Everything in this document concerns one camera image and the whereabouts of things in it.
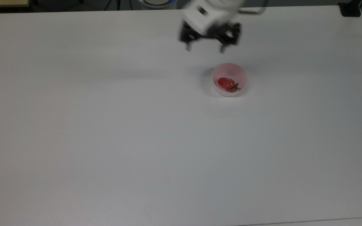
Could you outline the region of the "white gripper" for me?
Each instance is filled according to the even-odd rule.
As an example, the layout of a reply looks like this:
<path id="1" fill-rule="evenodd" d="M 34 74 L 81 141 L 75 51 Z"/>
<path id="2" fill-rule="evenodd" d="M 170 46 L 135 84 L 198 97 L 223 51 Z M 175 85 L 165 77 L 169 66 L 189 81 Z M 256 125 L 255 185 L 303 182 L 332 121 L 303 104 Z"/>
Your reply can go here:
<path id="1" fill-rule="evenodd" d="M 220 53 L 239 42 L 242 25 L 230 23 L 235 16 L 234 0 L 192 0 L 181 10 L 182 23 L 178 40 L 191 50 L 193 42 L 201 35 L 213 33 L 213 38 L 220 42 Z"/>

